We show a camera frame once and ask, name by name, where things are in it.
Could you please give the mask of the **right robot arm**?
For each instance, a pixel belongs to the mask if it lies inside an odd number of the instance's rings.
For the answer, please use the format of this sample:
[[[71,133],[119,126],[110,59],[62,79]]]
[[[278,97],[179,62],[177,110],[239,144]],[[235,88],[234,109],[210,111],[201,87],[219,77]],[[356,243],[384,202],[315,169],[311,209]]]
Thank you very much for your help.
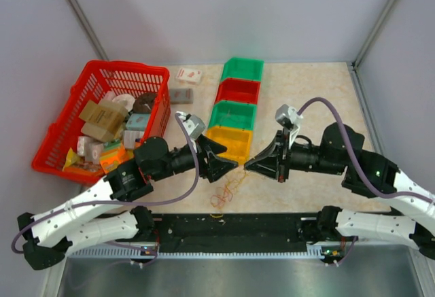
[[[386,157],[364,150],[364,136],[345,127],[351,148],[355,152],[371,192],[360,178],[346,149],[339,125],[325,130],[319,145],[310,141],[292,143],[287,129],[277,131],[271,143],[244,164],[247,171],[285,182],[291,170],[342,175],[342,187],[352,193],[378,199],[391,208],[387,215],[360,213],[334,206],[325,206],[300,227],[301,238],[310,242],[370,239],[388,241],[416,249],[425,257],[434,258],[434,203],[418,198],[428,192],[412,181]]]

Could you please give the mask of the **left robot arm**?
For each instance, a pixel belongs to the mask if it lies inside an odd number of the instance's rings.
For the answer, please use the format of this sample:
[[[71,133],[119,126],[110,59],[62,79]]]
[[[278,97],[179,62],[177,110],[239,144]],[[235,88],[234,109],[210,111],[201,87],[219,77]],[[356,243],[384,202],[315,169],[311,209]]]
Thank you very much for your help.
[[[93,245],[149,239],[154,221],[138,200],[152,192],[152,182],[193,169],[194,181],[203,178],[213,183],[238,167],[236,161],[222,157],[226,150],[204,135],[173,150],[162,137],[146,139],[132,159],[85,192],[49,211],[20,215],[17,222],[25,260],[32,269],[43,270]]]

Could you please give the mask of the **yellow plastic bin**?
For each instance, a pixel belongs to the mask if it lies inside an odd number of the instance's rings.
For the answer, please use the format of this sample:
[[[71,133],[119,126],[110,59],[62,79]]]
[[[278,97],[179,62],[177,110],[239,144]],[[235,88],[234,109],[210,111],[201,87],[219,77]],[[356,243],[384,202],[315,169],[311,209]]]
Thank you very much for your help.
[[[219,156],[243,165],[249,159],[253,133],[251,130],[214,126],[207,130],[206,136],[224,145],[227,150]]]

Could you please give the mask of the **near green plastic bin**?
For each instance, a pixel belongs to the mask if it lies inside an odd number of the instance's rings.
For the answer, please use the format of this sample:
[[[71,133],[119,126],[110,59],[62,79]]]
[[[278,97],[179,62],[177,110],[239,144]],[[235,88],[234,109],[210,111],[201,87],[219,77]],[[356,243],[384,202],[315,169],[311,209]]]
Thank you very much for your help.
[[[220,101],[213,106],[208,128],[224,126],[253,130],[257,106],[249,103]]]

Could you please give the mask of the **green plastic bin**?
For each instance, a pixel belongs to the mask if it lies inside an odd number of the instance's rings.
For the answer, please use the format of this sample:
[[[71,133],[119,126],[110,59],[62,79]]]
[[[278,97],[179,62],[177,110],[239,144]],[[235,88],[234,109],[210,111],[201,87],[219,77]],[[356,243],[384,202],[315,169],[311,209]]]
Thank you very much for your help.
[[[220,101],[213,106],[208,128],[224,126],[253,130],[257,106],[249,103]]]
[[[263,60],[232,57],[224,64],[220,81],[223,82],[227,78],[236,78],[260,82],[263,67]]]

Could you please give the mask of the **red plastic bin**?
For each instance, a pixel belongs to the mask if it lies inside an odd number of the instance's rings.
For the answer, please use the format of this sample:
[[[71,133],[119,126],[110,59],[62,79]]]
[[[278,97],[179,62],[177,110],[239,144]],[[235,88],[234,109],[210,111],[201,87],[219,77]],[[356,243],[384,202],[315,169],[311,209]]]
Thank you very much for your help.
[[[218,87],[215,104],[232,101],[256,105],[260,92],[260,82],[237,78],[226,78]]]

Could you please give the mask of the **grey snack packet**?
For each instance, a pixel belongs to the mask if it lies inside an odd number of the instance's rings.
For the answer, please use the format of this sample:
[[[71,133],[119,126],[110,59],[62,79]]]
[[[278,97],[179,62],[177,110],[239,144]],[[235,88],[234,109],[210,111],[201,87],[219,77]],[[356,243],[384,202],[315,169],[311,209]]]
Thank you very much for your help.
[[[169,101],[172,105],[193,104],[194,91],[191,88],[170,88]]]

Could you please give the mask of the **white red snack packet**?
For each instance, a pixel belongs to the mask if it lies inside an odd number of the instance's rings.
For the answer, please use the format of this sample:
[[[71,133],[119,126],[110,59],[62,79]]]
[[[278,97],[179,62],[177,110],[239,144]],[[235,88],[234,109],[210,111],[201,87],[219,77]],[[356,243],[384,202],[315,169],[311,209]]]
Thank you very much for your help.
[[[180,83],[197,85],[201,82],[203,72],[200,69],[180,67],[175,75],[175,80]]]

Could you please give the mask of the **teal snack box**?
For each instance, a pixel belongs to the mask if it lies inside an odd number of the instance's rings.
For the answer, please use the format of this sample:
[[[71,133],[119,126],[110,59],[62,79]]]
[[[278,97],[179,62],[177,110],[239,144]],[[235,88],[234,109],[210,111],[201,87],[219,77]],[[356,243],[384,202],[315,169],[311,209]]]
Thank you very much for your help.
[[[149,113],[133,113],[126,122],[126,130],[145,131],[149,119]]]

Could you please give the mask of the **chocolate donut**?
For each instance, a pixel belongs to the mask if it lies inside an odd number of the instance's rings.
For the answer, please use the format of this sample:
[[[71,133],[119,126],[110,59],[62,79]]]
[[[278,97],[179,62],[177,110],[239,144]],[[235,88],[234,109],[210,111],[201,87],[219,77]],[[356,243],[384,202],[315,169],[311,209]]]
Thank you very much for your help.
[[[133,111],[140,114],[149,114],[152,112],[157,99],[155,92],[146,92],[135,99]]]

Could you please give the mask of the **far green plastic bin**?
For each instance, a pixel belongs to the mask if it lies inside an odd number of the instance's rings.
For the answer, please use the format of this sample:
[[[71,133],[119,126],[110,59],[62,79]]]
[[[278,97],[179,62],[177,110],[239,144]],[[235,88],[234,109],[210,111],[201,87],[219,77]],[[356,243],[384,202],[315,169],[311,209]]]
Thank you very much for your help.
[[[263,60],[232,57],[224,64],[220,81],[223,82],[227,78],[236,78],[260,82],[263,67]]]

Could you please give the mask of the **orange juice carton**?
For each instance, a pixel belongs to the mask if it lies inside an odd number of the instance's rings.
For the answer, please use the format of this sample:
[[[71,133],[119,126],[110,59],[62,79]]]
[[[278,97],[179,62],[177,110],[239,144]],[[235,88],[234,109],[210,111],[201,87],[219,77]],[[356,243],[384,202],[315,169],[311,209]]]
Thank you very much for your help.
[[[99,162],[105,174],[115,170],[120,164],[133,158],[133,151],[127,150],[122,144],[105,147],[100,155]]]

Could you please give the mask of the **brown cardboard box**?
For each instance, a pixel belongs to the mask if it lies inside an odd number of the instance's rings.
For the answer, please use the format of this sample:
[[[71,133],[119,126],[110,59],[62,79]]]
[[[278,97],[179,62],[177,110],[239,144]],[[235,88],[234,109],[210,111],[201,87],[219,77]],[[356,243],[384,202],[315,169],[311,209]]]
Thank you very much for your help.
[[[79,119],[84,121],[81,133],[103,143],[112,141],[127,113],[123,105],[113,101],[88,101],[79,114]]]

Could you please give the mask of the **yellow snack bag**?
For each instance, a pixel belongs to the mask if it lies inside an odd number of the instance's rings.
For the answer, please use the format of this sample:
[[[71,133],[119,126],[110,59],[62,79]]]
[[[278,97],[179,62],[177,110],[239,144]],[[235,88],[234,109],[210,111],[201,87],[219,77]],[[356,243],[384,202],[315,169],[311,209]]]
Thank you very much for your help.
[[[66,171],[68,167],[71,167],[78,163],[81,160],[81,157],[76,154],[72,148],[69,148],[67,155],[65,157],[65,163],[63,165],[62,171]]]

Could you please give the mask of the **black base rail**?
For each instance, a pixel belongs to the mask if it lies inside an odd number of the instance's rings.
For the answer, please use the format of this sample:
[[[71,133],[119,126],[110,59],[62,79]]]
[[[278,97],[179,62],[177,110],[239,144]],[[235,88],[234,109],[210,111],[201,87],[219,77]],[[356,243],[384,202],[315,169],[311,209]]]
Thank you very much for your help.
[[[158,243],[166,253],[278,253],[306,251],[307,243],[340,243],[341,235],[322,232],[315,213],[155,214],[154,227],[119,243]]]

